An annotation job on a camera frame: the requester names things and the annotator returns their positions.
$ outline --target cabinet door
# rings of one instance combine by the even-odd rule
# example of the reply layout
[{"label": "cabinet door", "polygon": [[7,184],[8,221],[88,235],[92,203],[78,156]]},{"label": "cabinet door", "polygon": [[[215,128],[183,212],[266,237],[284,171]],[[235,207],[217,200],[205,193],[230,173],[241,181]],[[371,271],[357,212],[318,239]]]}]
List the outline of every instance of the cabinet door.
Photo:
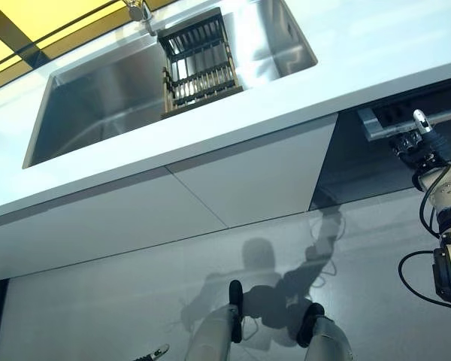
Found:
[{"label": "cabinet door", "polygon": [[337,114],[169,165],[227,226],[305,211]]},{"label": "cabinet door", "polygon": [[0,278],[225,228],[163,167],[59,201],[0,226]]}]

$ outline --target dish drying rack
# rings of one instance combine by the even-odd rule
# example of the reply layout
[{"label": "dish drying rack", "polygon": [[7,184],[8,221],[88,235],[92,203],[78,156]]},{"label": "dish drying rack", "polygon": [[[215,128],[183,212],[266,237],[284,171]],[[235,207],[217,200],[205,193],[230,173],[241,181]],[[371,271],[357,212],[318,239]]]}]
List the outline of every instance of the dish drying rack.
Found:
[{"label": "dish drying rack", "polygon": [[162,119],[241,92],[219,8],[162,30],[167,56],[162,69]]}]

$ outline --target robotic hand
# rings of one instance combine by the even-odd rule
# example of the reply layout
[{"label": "robotic hand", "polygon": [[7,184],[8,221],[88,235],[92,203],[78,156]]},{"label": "robotic hand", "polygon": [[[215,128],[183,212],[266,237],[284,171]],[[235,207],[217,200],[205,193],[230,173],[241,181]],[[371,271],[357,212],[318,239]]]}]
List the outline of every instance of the robotic hand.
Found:
[{"label": "robotic hand", "polygon": [[[425,193],[419,208],[423,226],[440,240],[434,251],[411,253],[399,263],[399,276],[404,285],[420,298],[451,308],[451,157],[446,140],[431,128],[420,110],[413,113],[416,129],[399,135],[391,142],[395,154],[413,169],[414,186]],[[424,218],[425,203],[433,207],[429,224]],[[432,229],[434,212],[437,215],[439,232]],[[421,253],[433,253],[433,275],[436,294],[445,302],[429,299],[413,290],[402,275],[402,266],[408,258]]]}]

